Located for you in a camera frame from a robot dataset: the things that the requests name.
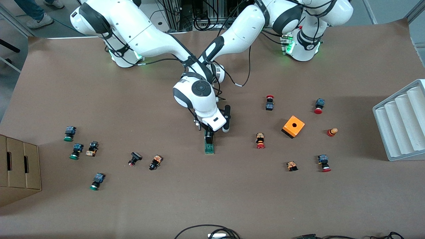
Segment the grey white ribbed tray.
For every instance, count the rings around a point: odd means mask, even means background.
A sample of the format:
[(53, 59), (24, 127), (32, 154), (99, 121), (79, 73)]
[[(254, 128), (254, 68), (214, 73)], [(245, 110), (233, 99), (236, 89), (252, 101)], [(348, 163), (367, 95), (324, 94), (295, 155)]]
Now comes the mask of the grey white ribbed tray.
[(389, 161), (425, 160), (425, 79), (417, 79), (373, 107)]

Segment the black metal bar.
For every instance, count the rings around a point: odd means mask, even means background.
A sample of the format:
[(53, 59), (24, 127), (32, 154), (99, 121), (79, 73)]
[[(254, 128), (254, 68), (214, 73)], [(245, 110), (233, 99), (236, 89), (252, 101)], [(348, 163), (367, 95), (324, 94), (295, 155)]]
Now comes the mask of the black metal bar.
[(15, 53), (20, 53), (20, 49), (19, 48), (13, 46), (12, 44), (10, 44), (10, 43), (2, 40), (2, 39), (0, 39), (0, 45), (8, 48), (9, 50), (12, 50)]

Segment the brown cardboard box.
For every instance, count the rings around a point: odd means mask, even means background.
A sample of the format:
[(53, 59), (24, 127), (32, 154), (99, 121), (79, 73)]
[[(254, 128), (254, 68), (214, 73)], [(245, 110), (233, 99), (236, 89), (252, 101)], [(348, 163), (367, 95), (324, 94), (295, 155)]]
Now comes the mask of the brown cardboard box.
[(41, 190), (38, 146), (0, 134), (0, 207)]

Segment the orange button enclosure box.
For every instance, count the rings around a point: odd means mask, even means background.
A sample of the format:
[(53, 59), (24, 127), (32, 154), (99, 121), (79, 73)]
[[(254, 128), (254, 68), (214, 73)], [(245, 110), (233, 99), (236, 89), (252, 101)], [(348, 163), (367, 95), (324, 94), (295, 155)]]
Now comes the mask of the orange button enclosure box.
[(295, 138), (299, 135), (300, 131), (304, 127), (305, 123), (296, 116), (291, 116), (289, 120), (282, 127), (281, 131), (286, 134), (289, 138)]

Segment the black pushbutton orange contact block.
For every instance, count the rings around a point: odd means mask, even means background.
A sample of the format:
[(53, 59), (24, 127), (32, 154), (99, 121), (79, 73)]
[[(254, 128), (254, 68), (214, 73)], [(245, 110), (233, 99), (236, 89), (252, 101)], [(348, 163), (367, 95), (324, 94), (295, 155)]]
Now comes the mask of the black pushbutton orange contact block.
[(149, 165), (149, 170), (152, 171), (152, 170), (157, 169), (160, 166), (162, 161), (163, 161), (163, 158), (160, 155), (155, 155), (152, 163)]

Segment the aluminium frame bar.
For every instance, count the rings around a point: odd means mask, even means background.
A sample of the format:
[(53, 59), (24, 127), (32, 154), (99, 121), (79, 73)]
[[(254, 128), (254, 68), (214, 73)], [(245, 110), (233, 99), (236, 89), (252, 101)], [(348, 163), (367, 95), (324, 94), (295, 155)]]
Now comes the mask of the aluminium frame bar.
[(405, 15), (405, 18), (408, 20), (408, 24), (411, 24), (424, 11), (425, 0), (419, 0), (419, 2)]
[(12, 15), (6, 7), (0, 3), (0, 15), (15, 29), (18, 30), (23, 36), (29, 37), (34, 36), (34, 34), (26, 27), (23, 23), (17, 20), (15, 15)]

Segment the blue jeans leg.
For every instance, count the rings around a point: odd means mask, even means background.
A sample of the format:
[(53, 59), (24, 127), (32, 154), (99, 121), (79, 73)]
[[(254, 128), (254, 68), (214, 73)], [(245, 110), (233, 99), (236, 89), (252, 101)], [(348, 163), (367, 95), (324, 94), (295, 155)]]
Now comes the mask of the blue jeans leg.
[(14, 0), (15, 3), (32, 19), (41, 21), (44, 18), (45, 11), (35, 0)]

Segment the red mushroom pushbutton blue block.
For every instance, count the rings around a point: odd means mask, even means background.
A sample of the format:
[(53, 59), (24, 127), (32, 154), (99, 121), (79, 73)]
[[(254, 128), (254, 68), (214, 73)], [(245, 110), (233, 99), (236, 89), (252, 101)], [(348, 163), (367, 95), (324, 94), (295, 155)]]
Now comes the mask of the red mushroom pushbutton blue block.
[(331, 168), (328, 165), (328, 156), (326, 154), (319, 155), (318, 157), (318, 163), (322, 167), (322, 172), (330, 172)]

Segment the grey metal bar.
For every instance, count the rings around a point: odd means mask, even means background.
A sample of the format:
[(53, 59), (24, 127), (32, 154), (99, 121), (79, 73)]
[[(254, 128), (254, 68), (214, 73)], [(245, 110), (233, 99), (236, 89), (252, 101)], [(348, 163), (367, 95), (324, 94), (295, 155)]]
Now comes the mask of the grey metal bar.
[(14, 69), (16, 72), (18, 72), (19, 74), (21, 73), (21, 70), (18, 69), (15, 65), (12, 64), (12, 61), (9, 58), (2, 58), (0, 56), (0, 60), (2, 62), (4, 62), (5, 64), (7, 64), (8, 66), (10, 66), (12, 69)]

